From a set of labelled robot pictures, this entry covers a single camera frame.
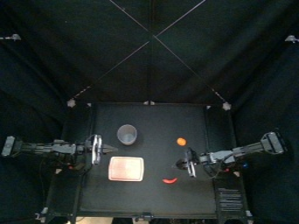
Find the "black enclosure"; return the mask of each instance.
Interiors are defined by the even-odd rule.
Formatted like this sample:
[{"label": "black enclosure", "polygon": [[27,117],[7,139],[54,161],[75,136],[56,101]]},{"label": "black enclosure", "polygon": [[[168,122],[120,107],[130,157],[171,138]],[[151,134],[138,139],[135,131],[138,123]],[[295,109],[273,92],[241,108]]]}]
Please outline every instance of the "black enclosure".
[{"label": "black enclosure", "polygon": [[[168,155],[183,131],[178,124],[186,127],[183,134],[188,134],[191,147],[199,152],[203,148],[217,151],[253,144],[279,129],[289,152],[279,157],[247,159],[243,176],[249,210],[257,223],[298,223],[299,43],[286,41],[290,35],[299,39],[298,24],[298,0],[0,0],[0,148],[8,136],[34,143],[62,138],[79,142],[98,131],[108,144],[119,144],[115,132],[128,112],[135,115],[128,122],[140,130],[140,138],[132,151],[120,149],[122,155],[139,155],[146,149],[155,154],[158,144]],[[128,111],[118,113],[119,104],[128,103]],[[229,111],[223,103],[231,105]],[[191,117],[184,110],[192,111]],[[227,114],[230,125],[222,122]],[[162,119],[164,125],[152,120],[152,126],[147,126],[150,117]],[[211,141],[203,142],[204,133]],[[168,157],[170,162],[179,154],[176,151]],[[151,155],[142,155],[150,167]],[[83,187],[87,196],[98,189],[95,172],[86,179],[92,186]],[[210,201],[211,182],[198,183],[202,177],[188,180],[183,173],[178,175],[194,181],[191,189],[207,190]],[[160,178],[146,178],[146,187]],[[34,223],[52,180],[52,167],[43,157],[0,157],[2,223]],[[74,181],[74,185],[55,182],[54,189],[60,191],[52,203],[58,207],[58,198],[66,193],[62,189],[78,191],[80,182]],[[163,193],[163,186],[156,183],[155,187]],[[164,197],[166,204],[156,208],[162,211],[171,201],[168,195]],[[103,207],[95,202],[82,203],[86,214],[98,213]],[[214,206],[219,211],[218,203],[208,202],[204,213]]]}]

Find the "orange ball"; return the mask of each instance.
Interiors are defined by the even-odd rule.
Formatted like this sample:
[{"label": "orange ball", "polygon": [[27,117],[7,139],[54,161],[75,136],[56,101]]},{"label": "orange ball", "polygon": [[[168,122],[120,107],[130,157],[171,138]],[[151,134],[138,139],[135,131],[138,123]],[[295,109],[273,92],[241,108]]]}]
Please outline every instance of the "orange ball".
[{"label": "orange ball", "polygon": [[176,140],[176,143],[180,145],[180,146],[184,146],[187,144],[187,141],[184,138],[179,137],[178,140]]}]

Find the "metal rod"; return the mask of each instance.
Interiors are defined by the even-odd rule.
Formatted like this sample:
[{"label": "metal rod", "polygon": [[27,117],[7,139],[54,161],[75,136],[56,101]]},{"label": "metal rod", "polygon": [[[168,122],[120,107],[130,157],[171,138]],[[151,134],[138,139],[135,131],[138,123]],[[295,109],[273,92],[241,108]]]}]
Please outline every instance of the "metal rod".
[{"label": "metal rod", "polygon": [[206,1],[200,1],[155,36],[159,37]]},{"label": "metal rod", "polygon": [[174,55],[174,57],[184,64],[184,66],[191,70],[191,72],[200,78],[203,84],[210,88],[210,90],[214,92],[214,94],[223,100],[223,102],[227,102],[226,99],[221,96],[219,92],[211,87],[211,85],[204,81],[202,76],[192,70],[192,68],[184,63],[183,59],[174,53],[174,51],[170,49],[170,47],[164,44],[164,42],[154,35],[154,38],[159,41],[159,43],[163,45],[163,47],[170,51],[170,53]]},{"label": "metal rod", "polygon": [[126,12],[126,10],[112,1],[112,0],[110,0],[110,2],[128,15],[128,17],[143,27],[143,29],[146,30],[146,31],[148,31],[146,28],[144,28],[144,26],[136,21],[136,19]]},{"label": "metal rod", "polygon": [[148,42],[150,41],[147,41],[142,46],[139,46],[136,50],[134,50],[134,52],[130,53],[130,55],[126,56],[126,58],[120,62],[118,62],[116,65],[84,89],[82,89],[71,99],[78,98],[90,88],[92,88],[92,86],[95,86],[100,79],[103,79],[103,77],[108,75],[124,63],[124,61],[132,57],[132,55],[148,44]]}]

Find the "black curtain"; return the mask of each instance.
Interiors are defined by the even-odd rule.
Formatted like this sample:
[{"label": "black curtain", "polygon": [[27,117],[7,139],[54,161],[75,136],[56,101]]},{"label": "black curtain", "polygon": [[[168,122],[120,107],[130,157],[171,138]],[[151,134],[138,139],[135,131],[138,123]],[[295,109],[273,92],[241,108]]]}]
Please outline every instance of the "black curtain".
[{"label": "black curtain", "polygon": [[254,215],[269,223],[299,223],[298,60],[299,45],[282,42],[245,88],[234,116],[241,145],[279,130],[289,149],[282,156],[259,155],[249,160],[247,199]]}]

